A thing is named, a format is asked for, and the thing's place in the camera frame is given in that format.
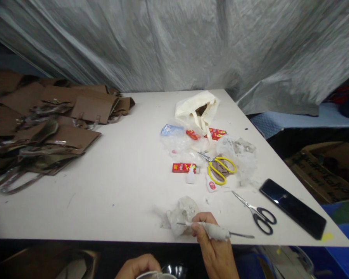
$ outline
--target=black scissors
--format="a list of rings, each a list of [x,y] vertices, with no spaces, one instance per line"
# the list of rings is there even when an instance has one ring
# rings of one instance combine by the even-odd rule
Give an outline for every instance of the black scissors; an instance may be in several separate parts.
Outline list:
[[[241,196],[239,196],[237,193],[235,193],[234,191],[232,191],[234,196],[236,196],[242,203],[244,203],[249,210],[252,213],[253,219],[255,220],[256,225],[259,227],[259,229],[261,231],[263,231],[263,233],[267,234],[267,235],[272,235],[273,234],[273,229],[271,228],[271,225],[275,225],[276,224],[276,218],[275,216],[267,209],[262,208],[262,207],[254,207],[252,205],[250,205],[249,203],[247,203]],[[268,218],[264,212],[268,213],[271,218]],[[266,231],[264,230],[261,225],[259,224],[259,221],[261,221],[269,230]]]

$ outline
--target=red fabric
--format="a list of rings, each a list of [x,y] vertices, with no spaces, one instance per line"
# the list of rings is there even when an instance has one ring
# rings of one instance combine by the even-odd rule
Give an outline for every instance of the red fabric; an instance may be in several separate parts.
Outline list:
[[[337,88],[327,99],[327,102],[336,104],[345,103],[349,99],[349,85]]]

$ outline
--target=glue bottle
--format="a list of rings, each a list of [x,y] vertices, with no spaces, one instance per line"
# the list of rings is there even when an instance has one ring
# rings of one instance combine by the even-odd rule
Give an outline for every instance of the glue bottle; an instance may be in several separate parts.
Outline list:
[[[193,164],[190,165],[189,172],[186,175],[186,183],[194,184],[195,183],[195,173]]]
[[[211,179],[211,177],[206,173],[206,185],[208,192],[216,192],[217,191],[217,185],[216,183]]]

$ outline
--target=smartphone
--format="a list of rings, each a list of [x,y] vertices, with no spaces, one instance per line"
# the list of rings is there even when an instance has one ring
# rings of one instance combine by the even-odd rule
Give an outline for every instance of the smartphone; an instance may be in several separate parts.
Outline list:
[[[298,223],[315,239],[322,239],[326,219],[283,189],[273,180],[268,179],[261,186],[260,192],[278,206],[291,219]]]

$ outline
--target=silver plastic sheet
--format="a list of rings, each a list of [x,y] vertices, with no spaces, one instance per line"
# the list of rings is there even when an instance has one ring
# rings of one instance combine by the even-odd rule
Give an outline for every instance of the silver plastic sheet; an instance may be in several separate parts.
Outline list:
[[[349,77],[349,0],[1,0],[0,41],[52,77],[316,115]]]

